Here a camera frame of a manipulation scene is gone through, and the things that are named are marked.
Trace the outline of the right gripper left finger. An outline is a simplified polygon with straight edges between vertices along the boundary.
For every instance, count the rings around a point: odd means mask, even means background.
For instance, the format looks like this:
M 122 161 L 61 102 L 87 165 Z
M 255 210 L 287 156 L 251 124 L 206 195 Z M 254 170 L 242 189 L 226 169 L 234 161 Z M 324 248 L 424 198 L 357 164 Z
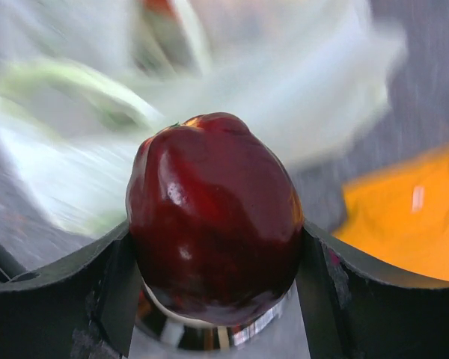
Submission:
M 126 357 L 140 290 L 126 223 L 32 271 L 0 244 L 0 358 Z

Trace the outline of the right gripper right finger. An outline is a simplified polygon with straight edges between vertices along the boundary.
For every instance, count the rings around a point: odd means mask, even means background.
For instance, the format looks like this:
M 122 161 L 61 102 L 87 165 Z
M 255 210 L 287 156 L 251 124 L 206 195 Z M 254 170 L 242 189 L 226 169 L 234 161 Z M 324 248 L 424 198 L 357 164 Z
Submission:
M 449 282 L 306 221 L 296 285 L 311 358 L 449 358 Z

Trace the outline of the dark red fake apple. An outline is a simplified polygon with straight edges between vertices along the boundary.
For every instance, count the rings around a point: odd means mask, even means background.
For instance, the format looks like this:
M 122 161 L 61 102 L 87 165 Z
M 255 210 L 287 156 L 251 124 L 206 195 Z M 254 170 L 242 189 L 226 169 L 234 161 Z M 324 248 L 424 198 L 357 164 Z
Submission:
M 274 153 L 232 114 L 193 117 L 143 142 L 126 212 L 145 284 L 180 316 L 248 322 L 296 276 L 299 196 Z

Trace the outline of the light green plastic bag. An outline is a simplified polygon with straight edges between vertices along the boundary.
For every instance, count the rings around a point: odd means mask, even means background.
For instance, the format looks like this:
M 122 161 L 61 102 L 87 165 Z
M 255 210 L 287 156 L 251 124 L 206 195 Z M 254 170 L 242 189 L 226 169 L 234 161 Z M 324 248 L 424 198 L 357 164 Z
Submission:
M 230 112 L 303 168 L 374 125 L 405 55 L 368 1 L 0 1 L 0 146 L 50 224 L 96 238 L 160 129 Z

